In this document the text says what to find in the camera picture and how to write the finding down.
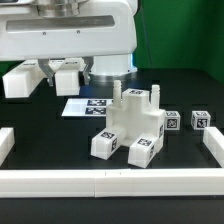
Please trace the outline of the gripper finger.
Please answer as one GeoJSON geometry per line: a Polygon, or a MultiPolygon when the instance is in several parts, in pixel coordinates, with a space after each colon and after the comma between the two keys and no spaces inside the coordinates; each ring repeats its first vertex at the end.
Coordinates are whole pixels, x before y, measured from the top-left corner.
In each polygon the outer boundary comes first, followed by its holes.
{"type": "Polygon", "coordinates": [[[39,65],[40,69],[43,71],[43,73],[46,75],[46,77],[48,78],[49,86],[52,87],[54,71],[49,66],[49,60],[48,59],[39,59],[38,65],[39,65]]]}
{"type": "Polygon", "coordinates": [[[89,84],[89,72],[93,66],[94,60],[92,57],[84,57],[84,69],[83,69],[83,79],[84,79],[84,84],[88,85],[89,84]]]}

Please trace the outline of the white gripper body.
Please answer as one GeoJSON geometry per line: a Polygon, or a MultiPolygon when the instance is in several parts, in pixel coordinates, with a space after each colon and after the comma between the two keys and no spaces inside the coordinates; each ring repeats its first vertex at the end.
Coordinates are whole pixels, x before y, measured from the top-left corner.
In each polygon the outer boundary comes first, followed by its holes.
{"type": "Polygon", "coordinates": [[[0,0],[0,61],[126,55],[138,0],[0,0]]]}

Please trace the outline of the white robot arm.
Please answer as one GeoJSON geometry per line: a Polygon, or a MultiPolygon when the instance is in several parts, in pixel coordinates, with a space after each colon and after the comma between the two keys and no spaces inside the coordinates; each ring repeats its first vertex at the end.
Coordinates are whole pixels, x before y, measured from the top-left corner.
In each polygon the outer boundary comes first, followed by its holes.
{"type": "Polygon", "coordinates": [[[83,75],[99,79],[133,71],[138,0],[0,0],[0,61],[82,58],[83,75]]]}

